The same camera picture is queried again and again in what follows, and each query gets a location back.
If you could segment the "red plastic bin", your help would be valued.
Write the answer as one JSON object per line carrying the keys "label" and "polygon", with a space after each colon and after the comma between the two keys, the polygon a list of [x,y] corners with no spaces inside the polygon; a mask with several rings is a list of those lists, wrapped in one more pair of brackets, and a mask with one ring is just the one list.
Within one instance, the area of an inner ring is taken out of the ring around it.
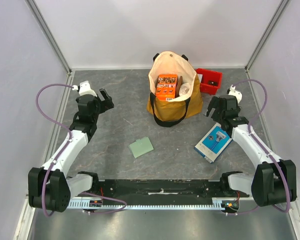
{"label": "red plastic bin", "polygon": [[223,73],[204,68],[197,68],[195,71],[200,76],[200,92],[215,95],[221,87]]}

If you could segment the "mustard yellow tote bag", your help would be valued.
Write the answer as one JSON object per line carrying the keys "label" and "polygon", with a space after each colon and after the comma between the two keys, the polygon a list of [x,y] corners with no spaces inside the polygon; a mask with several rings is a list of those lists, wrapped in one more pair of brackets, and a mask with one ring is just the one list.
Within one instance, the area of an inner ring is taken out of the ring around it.
{"label": "mustard yellow tote bag", "polygon": [[[176,75],[182,78],[183,84],[189,84],[187,93],[180,95],[172,92],[172,96],[160,99],[156,92],[160,89],[160,75]],[[148,74],[149,90],[146,110],[152,114],[155,122],[165,128],[179,124],[202,111],[203,100],[200,93],[200,80],[193,66],[185,55],[172,51],[163,51],[153,57],[153,65]]]}

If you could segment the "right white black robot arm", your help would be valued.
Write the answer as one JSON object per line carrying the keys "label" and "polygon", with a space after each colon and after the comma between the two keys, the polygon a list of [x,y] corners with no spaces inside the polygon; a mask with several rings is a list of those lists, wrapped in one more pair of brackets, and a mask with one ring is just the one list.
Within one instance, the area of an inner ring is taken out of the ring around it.
{"label": "right white black robot arm", "polygon": [[251,195],[259,207],[285,204],[289,210],[291,202],[297,198],[296,165],[271,151],[254,132],[248,119],[239,115],[240,111],[233,95],[214,96],[207,107],[206,116],[220,124],[255,167],[253,176],[240,171],[224,173],[225,181],[219,184],[219,191],[225,197],[240,191]]}

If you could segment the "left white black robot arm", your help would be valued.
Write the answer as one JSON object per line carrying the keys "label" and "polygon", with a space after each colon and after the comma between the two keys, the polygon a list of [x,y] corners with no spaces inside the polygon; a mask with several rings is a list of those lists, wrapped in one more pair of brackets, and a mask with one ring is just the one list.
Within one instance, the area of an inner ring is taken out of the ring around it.
{"label": "left white black robot arm", "polygon": [[78,111],[67,136],[52,157],[41,167],[33,167],[28,173],[28,202],[33,208],[42,209],[46,217],[54,212],[64,212],[70,200],[85,192],[96,196],[100,191],[98,175],[81,171],[67,178],[68,171],[81,150],[90,142],[97,130],[100,114],[112,109],[114,103],[105,89],[100,98],[88,84],[72,86],[79,92],[76,98]]}

